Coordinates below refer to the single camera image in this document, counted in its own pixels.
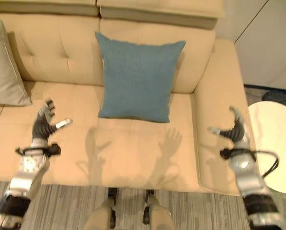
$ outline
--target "throw pillow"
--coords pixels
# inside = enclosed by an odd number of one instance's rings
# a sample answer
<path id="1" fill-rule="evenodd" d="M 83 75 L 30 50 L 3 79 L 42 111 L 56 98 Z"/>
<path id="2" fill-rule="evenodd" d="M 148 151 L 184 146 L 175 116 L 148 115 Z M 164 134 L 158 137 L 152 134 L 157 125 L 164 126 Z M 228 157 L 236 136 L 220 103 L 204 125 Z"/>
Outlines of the throw pillow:
<path id="1" fill-rule="evenodd" d="M 0 20 L 0 104 L 32 104 L 18 72 L 2 20 Z"/>
<path id="2" fill-rule="evenodd" d="M 103 59 L 102 118 L 169 122 L 173 77 L 185 41 L 161 46 L 111 40 L 95 32 Z"/>

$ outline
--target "beige sofa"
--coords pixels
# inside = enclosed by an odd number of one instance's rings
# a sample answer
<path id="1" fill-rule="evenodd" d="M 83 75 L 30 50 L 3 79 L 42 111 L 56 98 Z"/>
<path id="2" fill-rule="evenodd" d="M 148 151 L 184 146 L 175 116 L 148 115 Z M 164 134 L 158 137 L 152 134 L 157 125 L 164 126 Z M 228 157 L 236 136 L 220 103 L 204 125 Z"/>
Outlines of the beige sofa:
<path id="1" fill-rule="evenodd" d="M 62 148 L 43 183 L 237 194 L 219 151 L 227 140 L 208 126 L 233 125 L 229 106 L 249 122 L 234 45 L 197 28 L 90 16 L 0 13 L 33 105 L 0 105 L 0 180 L 19 167 L 17 146 L 31 142 L 37 110 L 56 105 L 53 122 L 74 123 L 52 136 Z M 103 76 L 94 31 L 138 44 L 186 40 L 175 73 L 170 123 L 101 119 Z"/>

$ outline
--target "wall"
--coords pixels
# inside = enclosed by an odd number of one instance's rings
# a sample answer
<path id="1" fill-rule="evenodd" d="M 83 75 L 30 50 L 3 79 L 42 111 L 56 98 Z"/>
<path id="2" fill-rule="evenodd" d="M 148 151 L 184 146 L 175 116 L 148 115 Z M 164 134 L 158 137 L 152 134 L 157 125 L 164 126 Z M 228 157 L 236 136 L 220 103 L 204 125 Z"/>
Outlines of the wall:
<path id="1" fill-rule="evenodd" d="M 218 37 L 236 41 L 266 0 L 227 0 Z M 236 42 L 245 84 L 286 89 L 286 0 L 269 0 Z"/>

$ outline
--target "floor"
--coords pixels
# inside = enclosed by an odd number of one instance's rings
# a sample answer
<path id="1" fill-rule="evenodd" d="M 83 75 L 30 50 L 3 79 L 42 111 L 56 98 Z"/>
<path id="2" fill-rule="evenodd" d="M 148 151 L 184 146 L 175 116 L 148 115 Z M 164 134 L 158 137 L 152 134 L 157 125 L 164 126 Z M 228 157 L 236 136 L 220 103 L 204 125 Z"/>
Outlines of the floor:
<path id="1" fill-rule="evenodd" d="M 263 90 L 246 89 L 249 105 L 261 100 Z M 0 198 L 7 183 L 0 182 Z M 116 206 L 116 230 L 148 230 L 142 224 L 144 192 L 121 189 Z M 105 199 L 101 187 L 43 185 L 31 204 L 22 230 L 81 230 L 85 220 Z M 178 230 L 249 230 L 240 197 L 221 194 L 158 191 L 160 203 L 173 216 Z M 275 194 L 286 218 L 286 194 Z"/>

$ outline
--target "tufted cushion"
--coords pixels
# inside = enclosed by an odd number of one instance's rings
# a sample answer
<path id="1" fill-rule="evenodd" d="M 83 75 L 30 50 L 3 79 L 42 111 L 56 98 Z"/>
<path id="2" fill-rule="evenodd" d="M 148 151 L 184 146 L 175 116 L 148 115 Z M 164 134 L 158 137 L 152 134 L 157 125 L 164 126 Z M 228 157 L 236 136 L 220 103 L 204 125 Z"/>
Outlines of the tufted cushion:
<path id="1" fill-rule="evenodd" d="M 97 16 L 96 0 L 0 0 L 0 12 Z"/>
<path id="2" fill-rule="evenodd" d="M 215 32 L 174 25 L 101 19 L 100 31 L 111 39 L 136 44 L 162 45 L 185 40 L 175 71 L 173 92 L 191 93 L 202 77 L 215 40 Z"/>
<path id="3" fill-rule="evenodd" d="M 0 14 L 24 80 L 103 85 L 99 19 Z"/>

